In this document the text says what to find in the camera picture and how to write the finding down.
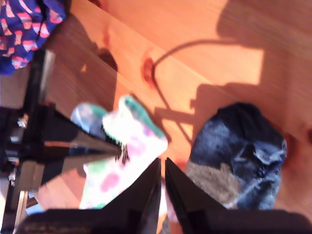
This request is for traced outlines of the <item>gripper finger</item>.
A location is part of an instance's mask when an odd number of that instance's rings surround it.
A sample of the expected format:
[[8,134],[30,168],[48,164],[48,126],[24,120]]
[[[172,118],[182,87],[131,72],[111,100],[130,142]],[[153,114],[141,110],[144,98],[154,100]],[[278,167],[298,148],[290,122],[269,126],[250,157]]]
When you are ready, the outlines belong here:
[[185,234],[226,234],[226,209],[197,187],[171,159],[165,161],[166,190]]
[[60,174],[83,164],[120,156],[119,148],[61,148],[21,163],[21,189],[36,190]]
[[58,112],[54,106],[38,106],[33,113],[33,141],[43,155],[120,155],[112,141],[94,136]]
[[161,197],[161,163],[155,159],[139,178],[104,207],[105,234],[155,234]]

